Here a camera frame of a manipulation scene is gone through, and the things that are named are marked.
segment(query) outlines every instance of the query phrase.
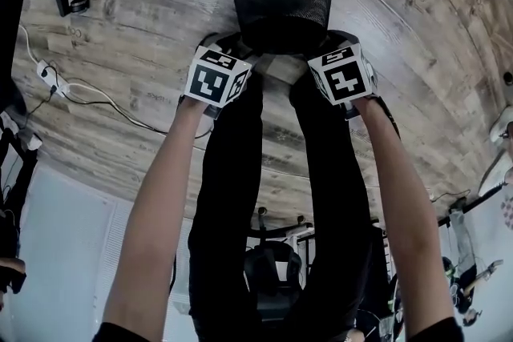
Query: shoe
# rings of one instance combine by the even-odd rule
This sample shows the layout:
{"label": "shoe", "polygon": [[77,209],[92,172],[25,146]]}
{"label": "shoe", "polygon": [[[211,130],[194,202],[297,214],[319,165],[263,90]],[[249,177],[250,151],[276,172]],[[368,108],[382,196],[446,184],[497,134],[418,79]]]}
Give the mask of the shoe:
{"label": "shoe", "polygon": [[507,138],[509,136],[507,133],[507,125],[509,123],[513,123],[513,107],[506,107],[499,116],[499,119],[491,127],[490,141],[495,143],[500,139]]}
{"label": "shoe", "polygon": [[29,141],[28,149],[29,151],[38,150],[42,146],[42,140],[36,135],[32,135],[32,138]]}
{"label": "shoe", "polygon": [[0,119],[2,120],[3,127],[11,130],[13,135],[19,132],[18,124],[5,111],[0,113]]}
{"label": "shoe", "polygon": [[513,161],[507,151],[500,154],[485,174],[478,195],[482,197],[489,190],[504,185],[504,176],[513,168]]}

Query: white object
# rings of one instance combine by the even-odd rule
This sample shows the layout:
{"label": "white object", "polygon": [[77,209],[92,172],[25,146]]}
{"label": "white object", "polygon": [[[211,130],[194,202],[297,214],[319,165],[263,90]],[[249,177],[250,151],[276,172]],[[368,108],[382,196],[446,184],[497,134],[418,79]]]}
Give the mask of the white object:
{"label": "white object", "polygon": [[479,188],[479,196],[485,195],[489,190],[498,185],[502,185],[504,183],[504,176],[511,168],[513,168],[513,161],[511,161],[509,153],[504,151],[485,174]]}
{"label": "white object", "polygon": [[0,113],[0,119],[2,119],[2,123],[4,128],[8,128],[13,132],[13,135],[16,135],[19,132],[18,124],[5,112]]}
{"label": "white object", "polygon": [[25,32],[25,37],[26,37],[26,51],[28,52],[29,56],[30,56],[30,60],[32,60],[35,64],[38,64],[38,61],[35,59],[34,55],[32,54],[32,49],[30,48],[30,40],[29,40],[29,34],[28,32],[26,31],[26,28],[23,24],[19,23],[18,24],[18,27],[20,27],[21,29],[23,29],[23,31]]}
{"label": "white object", "polygon": [[494,123],[490,129],[490,140],[495,143],[499,140],[502,141],[503,136],[507,133],[507,125],[513,123],[513,107],[506,107],[499,119]]}
{"label": "white object", "polygon": [[199,46],[189,67],[184,94],[224,107],[242,93],[251,67],[247,62]]}
{"label": "white object", "polygon": [[42,146],[42,141],[37,135],[32,135],[28,143],[28,149],[30,151],[38,150]]}
{"label": "white object", "polygon": [[335,106],[370,95],[374,70],[359,43],[308,61],[317,88]]}
{"label": "white object", "polygon": [[68,88],[67,81],[64,80],[57,70],[54,70],[52,67],[53,66],[44,60],[41,60],[38,63],[36,71],[38,72],[38,76],[50,87],[50,89],[55,86],[57,89],[55,93],[61,97],[65,97],[63,90]]}

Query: person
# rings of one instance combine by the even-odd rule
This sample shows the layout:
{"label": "person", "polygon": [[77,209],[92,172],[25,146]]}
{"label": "person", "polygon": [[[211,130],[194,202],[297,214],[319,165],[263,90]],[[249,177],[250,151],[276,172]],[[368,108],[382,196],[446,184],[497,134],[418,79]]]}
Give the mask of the person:
{"label": "person", "polygon": [[[191,316],[199,341],[345,340],[362,299],[370,255],[366,186],[345,109],[332,106],[310,72],[292,87],[305,136],[316,227],[309,281],[279,328],[263,327],[243,276],[246,237],[262,160],[262,80],[227,105],[204,154],[189,236]],[[438,224],[426,189],[376,99],[354,102],[369,131],[387,232],[412,342],[461,341],[442,267]],[[161,341],[196,128],[206,104],[186,97],[144,178],[96,342]],[[220,227],[222,209],[224,226]]]}
{"label": "person", "polygon": [[[513,107],[506,107],[490,129],[490,141],[496,145],[506,144],[507,149],[499,155],[487,170],[479,187],[479,196],[498,189],[504,185],[513,184]],[[513,201],[505,199],[501,211],[506,226],[513,230]]]}
{"label": "person", "polygon": [[[4,163],[9,146],[12,143],[19,143],[19,140],[15,138],[18,128],[7,117],[5,113],[2,113],[0,163]],[[22,158],[23,165],[16,177],[16,184],[12,188],[5,185],[0,196],[2,200],[0,205],[0,311],[4,307],[4,295],[7,293],[7,288],[10,287],[14,294],[18,294],[26,279],[25,262],[18,258],[20,220],[26,193],[38,162],[38,149],[41,145],[41,139],[37,135],[33,135]]]}
{"label": "person", "polygon": [[503,261],[495,261],[478,275],[471,235],[465,224],[465,214],[460,209],[453,209],[450,211],[449,219],[456,236],[459,253],[458,279],[455,281],[456,293],[453,300],[458,312],[463,316],[463,326],[469,327],[475,324],[477,319],[483,314],[483,312],[477,312],[471,308],[475,288],[479,284],[488,281]]}

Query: white wall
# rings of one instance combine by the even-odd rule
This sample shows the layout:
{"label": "white wall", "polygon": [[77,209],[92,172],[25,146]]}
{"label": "white wall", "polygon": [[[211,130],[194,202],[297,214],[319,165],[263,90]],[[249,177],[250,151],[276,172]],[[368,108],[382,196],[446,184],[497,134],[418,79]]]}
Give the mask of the white wall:
{"label": "white wall", "polygon": [[[504,225],[500,211],[504,194],[509,199],[513,190],[504,190],[467,214],[475,251],[482,259],[479,268],[505,260],[491,280],[475,292],[474,307],[483,310],[483,315],[473,327],[464,329],[467,342],[513,340],[513,231]],[[28,278],[19,295],[8,296],[6,309],[0,314],[0,335],[6,342],[91,341],[114,278],[130,209],[131,204],[125,201],[47,167],[38,168],[22,228],[21,257],[26,261]],[[191,221],[185,220],[164,340],[197,340],[187,316],[186,239],[190,228]],[[440,236],[443,255],[457,261],[452,230],[442,227]]]}
{"label": "white wall", "polygon": [[[513,231],[504,224],[500,208],[512,196],[513,189],[506,187],[466,214],[479,272],[495,260],[504,260],[490,280],[475,290],[472,306],[483,314],[473,326],[463,329],[466,342],[513,341]],[[440,228],[440,238],[442,254],[457,263],[458,248],[452,228]]]}
{"label": "white wall", "polygon": [[[24,209],[27,280],[6,298],[0,336],[6,342],[91,342],[119,258],[131,204],[38,167]],[[196,341],[188,311],[190,221],[180,239],[178,276],[164,340]]]}

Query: black pants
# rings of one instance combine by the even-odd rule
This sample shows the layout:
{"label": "black pants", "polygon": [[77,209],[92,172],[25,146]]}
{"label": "black pants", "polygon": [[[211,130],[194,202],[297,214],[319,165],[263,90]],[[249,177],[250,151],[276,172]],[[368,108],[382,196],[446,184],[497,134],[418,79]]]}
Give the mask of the black pants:
{"label": "black pants", "polygon": [[[366,187],[343,112],[321,97],[310,73],[293,87],[291,101],[306,141],[316,258],[299,300],[265,340],[344,340],[370,258]],[[189,237],[191,315],[200,341],[264,339],[243,276],[261,177],[261,112],[261,80],[253,76],[241,97],[223,109],[205,153]]]}
{"label": "black pants", "polygon": [[[2,140],[0,140],[0,164],[3,164],[9,150],[9,145],[13,141],[14,136],[11,130],[5,129],[2,135]],[[3,211],[10,210],[10,212],[6,213],[7,219],[11,223],[14,219],[14,225],[18,230],[19,222],[22,216],[23,205],[25,205],[26,193],[29,189],[30,181],[32,180],[32,174],[34,173],[35,165],[38,162],[37,150],[27,150],[22,157],[22,161],[22,169],[18,173],[16,184],[11,189],[6,187],[6,189],[3,190],[2,188],[2,204],[0,204],[0,209]]]}

